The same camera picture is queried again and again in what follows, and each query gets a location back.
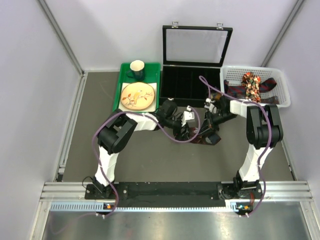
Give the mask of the dark red patterned tie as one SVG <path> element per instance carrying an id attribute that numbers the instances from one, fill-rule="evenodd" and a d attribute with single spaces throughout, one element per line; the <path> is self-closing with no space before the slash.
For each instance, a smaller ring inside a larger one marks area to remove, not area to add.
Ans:
<path id="1" fill-rule="evenodd" d="M 200 144 L 200 145 L 210 145 L 214 146 L 221 140 L 221 137 L 217 134 L 217 130 L 214 128 L 204 128 L 200 129 L 200 132 L 194 138 L 191 143 L 192 144 Z"/>

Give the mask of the brown tie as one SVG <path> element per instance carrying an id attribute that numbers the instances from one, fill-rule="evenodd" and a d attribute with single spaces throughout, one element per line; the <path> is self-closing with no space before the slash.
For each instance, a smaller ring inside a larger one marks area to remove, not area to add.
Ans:
<path id="1" fill-rule="evenodd" d="M 211 101 L 219 101 L 223 95 L 215 90 L 212 90 L 210 87 L 207 89 L 207 98 Z"/>

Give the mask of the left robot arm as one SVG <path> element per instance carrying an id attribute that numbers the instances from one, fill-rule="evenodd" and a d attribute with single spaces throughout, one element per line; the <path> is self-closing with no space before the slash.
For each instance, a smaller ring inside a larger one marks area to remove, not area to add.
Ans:
<path id="1" fill-rule="evenodd" d="M 175 115 L 177 104 L 166 100 L 153 112 L 133 112 L 116 109 L 94 135 L 99 149 L 98 170 L 92 180 L 98 195 L 109 198 L 114 191 L 111 184 L 115 180 L 115 166 L 119 153 L 125 148 L 134 132 L 155 131 L 169 128 L 174 140 L 187 141 L 183 133 L 187 123 L 195 119 L 191 107 Z"/>

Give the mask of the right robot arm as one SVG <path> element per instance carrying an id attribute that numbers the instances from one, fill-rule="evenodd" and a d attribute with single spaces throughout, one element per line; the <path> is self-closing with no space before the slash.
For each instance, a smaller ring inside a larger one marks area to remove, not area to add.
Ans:
<path id="1" fill-rule="evenodd" d="M 261 170 L 268 154 L 284 137 L 279 109 L 275 104 L 260 105 L 242 99 L 220 96 L 206 99 L 204 126 L 211 132 L 209 143 L 216 144 L 218 126 L 237 116 L 246 119 L 246 139 L 249 143 L 245 160 L 236 172 L 232 183 L 219 183 L 221 199 L 246 198 L 261 192 Z"/>

